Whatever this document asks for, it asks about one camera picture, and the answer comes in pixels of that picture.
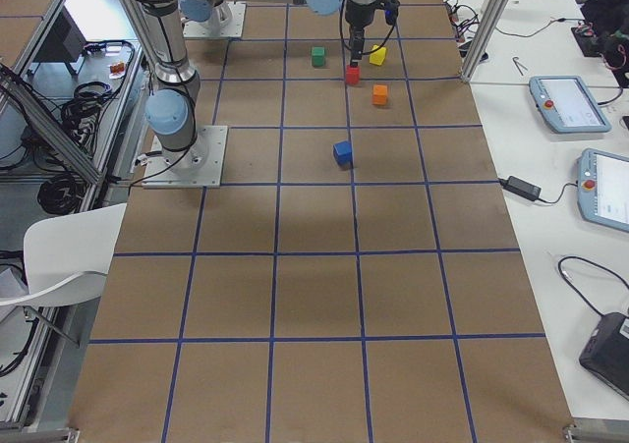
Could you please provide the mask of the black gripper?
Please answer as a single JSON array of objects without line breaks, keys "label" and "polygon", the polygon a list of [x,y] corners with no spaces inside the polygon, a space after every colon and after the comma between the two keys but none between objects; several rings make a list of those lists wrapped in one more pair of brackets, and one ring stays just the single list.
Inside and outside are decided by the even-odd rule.
[{"label": "black gripper", "polygon": [[350,52],[350,66],[359,66],[363,60],[365,47],[365,29],[373,22],[373,15],[346,15],[349,25],[349,39],[344,42]]}]

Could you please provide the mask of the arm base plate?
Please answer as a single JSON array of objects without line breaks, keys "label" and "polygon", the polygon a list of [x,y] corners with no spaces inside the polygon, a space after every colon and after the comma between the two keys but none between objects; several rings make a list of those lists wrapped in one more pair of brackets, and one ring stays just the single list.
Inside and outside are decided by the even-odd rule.
[{"label": "arm base plate", "polygon": [[240,38],[244,30],[246,4],[222,1],[219,4],[181,0],[183,33],[187,39]]},{"label": "arm base plate", "polygon": [[227,126],[201,126],[197,140],[182,160],[181,153],[163,151],[157,136],[146,161],[142,186],[150,189],[219,188],[227,144]]}]

